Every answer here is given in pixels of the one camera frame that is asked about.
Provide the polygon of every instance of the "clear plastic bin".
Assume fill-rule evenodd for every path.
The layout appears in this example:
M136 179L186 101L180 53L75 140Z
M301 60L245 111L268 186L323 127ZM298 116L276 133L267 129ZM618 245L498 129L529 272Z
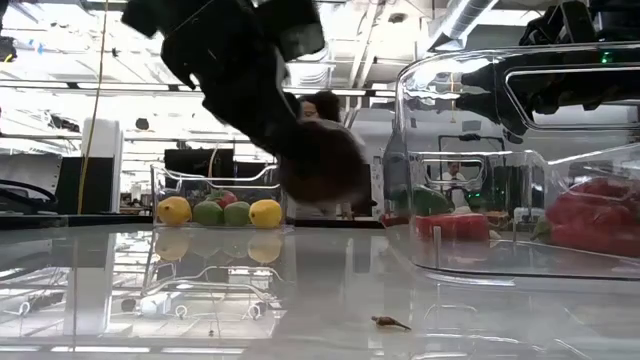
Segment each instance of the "clear plastic bin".
M251 178L207 178L151 167L153 224L279 228L285 221L286 199L277 169L267 165Z
M640 277L636 47L454 53L407 68L383 158L390 238L439 270Z

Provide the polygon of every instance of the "yellow cable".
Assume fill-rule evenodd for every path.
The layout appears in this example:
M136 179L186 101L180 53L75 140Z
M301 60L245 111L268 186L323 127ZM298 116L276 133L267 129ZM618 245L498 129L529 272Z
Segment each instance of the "yellow cable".
M93 116L91 117L91 127L89 128L89 139L87 140L87 151L82 159L82 173L80 174L80 186L78 187L78 215L82 214L82 203L84 200L84 182L87 177L87 168L89 167L89 154L91 152L91 143L93 141L93 131L96 125L96 116L98 114L98 101L100 100L100 90L102 87L102 72L104 68L104 43L107 37L107 15L109 13L109 0L104 2L104 21L102 23L102 44L100 45L100 67L98 69L98 88L96 89L96 101L93 105Z

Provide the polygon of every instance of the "person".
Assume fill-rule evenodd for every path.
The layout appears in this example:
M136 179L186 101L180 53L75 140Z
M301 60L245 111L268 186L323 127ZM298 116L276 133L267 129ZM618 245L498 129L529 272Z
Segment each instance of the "person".
M467 181L467 179L460 173L460 163L459 162L449 162L447 164L448 170L444 174L440 176L438 180L442 181ZM442 186L442 191L446 192L451 189L450 185ZM451 202L456 208L462 206L469 206L467 200L465 198L464 191L462 189L453 189L451 190Z
M302 105L303 119L316 119L342 123L340 116L340 98L329 90L319 91L312 95L306 95L299 99ZM290 200L289 208L295 210L295 218L298 219L327 219L335 220L338 212L335 204L318 204L308 206L296 204ZM344 203L340 205L340 211L351 219L351 207Z

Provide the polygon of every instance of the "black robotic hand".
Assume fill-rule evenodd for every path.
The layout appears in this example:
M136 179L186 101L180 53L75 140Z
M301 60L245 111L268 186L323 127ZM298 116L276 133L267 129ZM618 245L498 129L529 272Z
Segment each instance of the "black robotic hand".
M192 89L196 78L207 110L280 158L281 183L296 200L339 200L364 185L349 131L301 121L281 87L286 61L325 45L312 0L130 0L122 21L163 33L167 67Z

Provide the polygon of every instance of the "dark hair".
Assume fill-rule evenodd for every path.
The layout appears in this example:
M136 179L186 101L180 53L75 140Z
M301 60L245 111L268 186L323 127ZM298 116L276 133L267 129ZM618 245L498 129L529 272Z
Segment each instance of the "dark hair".
M315 105L316 111L321 118L339 123L342 122L340 119L340 98L331 91L318 91L313 95L301 97L300 101L310 102Z

